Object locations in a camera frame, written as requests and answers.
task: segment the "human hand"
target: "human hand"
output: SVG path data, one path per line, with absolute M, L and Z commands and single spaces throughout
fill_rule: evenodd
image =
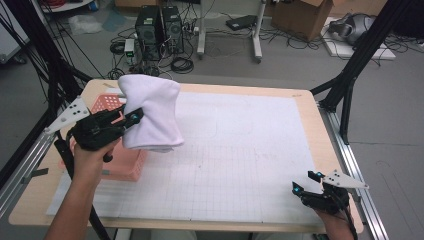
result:
M 338 212 L 334 215 L 329 214 L 325 211 L 314 209 L 316 214 L 324 222 L 325 230 L 330 240 L 349 240 L 354 239 L 353 234 L 349 228 L 349 223 L 346 220 L 346 216 L 342 212 Z
M 100 182 L 103 168 L 103 156 L 112 155 L 113 148 L 119 139 L 109 143 L 97 151 L 87 151 L 77 143 L 74 148 L 74 177 L 73 182 L 95 189 Z

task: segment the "black metal pole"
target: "black metal pole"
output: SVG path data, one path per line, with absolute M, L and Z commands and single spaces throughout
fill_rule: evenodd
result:
M 311 90 L 316 95 L 330 89 L 327 96 L 320 101 L 321 107 L 330 112 L 335 112 L 337 105 L 344 99 L 340 134 L 345 144 L 349 144 L 347 134 L 355 81 L 411 2 L 412 0 L 388 0 L 343 71 L 336 78 Z

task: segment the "white mounting bracket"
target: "white mounting bracket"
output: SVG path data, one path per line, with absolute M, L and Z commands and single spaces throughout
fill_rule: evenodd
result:
M 336 187 L 365 189 L 370 188 L 368 184 L 358 181 L 349 175 L 338 172 L 337 170 L 334 170 L 332 173 L 325 175 L 322 181 Z
M 63 127 L 86 118 L 89 115 L 90 111 L 88 110 L 87 105 L 85 105 L 81 96 L 78 96 L 49 127 L 44 129 L 44 132 L 47 134 L 53 134 Z

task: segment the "cardboard box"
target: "cardboard box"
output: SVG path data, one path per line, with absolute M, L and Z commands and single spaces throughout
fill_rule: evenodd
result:
M 271 1 L 272 0 L 266 0 L 264 16 L 272 17 L 272 14 L 274 13 L 275 4 L 273 4 Z
M 330 16 L 342 18 L 346 13 L 365 13 L 378 16 L 387 0 L 347 0 L 331 9 Z
M 295 0 L 277 3 L 271 25 L 305 41 L 318 37 L 334 6 L 344 0 Z
M 162 6 L 162 0 L 115 0 L 115 6 L 125 12 L 139 12 L 143 5 Z

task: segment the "wooden table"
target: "wooden table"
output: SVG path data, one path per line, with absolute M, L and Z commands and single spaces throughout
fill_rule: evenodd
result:
M 117 81 L 92 80 L 86 86 L 82 93 L 82 97 L 87 106 L 91 106 L 98 94 L 105 92 L 106 89 L 111 87 L 117 87 Z M 334 169 L 340 170 L 337 156 L 318 111 L 316 102 L 312 94 L 307 90 L 181 84 L 181 91 L 293 98 L 297 103 L 316 169 L 323 173 L 330 173 Z M 63 133 L 66 133 L 67 130 L 68 129 L 63 129 L 62 131 Z M 39 169 L 49 168 L 49 173 L 47 175 L 35 177 L 31 180 L 9 217 L 11 224 L 34 226 L 50 225 L 53 217 L 46 215 L 46 210 L 51 203 L 52 197 L 59 184 L 60 177 L 63 174 L 63 170 L 58 168 L 58 159 L 60 159 L 60 156 L 56 149 L 51 148 L 39 166 Z M 352 201 L 351 209 L 357 232 L 362 232 L 362 221 L 359 217 L 357 208 Z M 298 226 L 296 224 L 124 218 L 101 218 L 101 220 L 106 227 L 114 228 L 192 229 L 249 232 L 325 232 L 322 225 Z

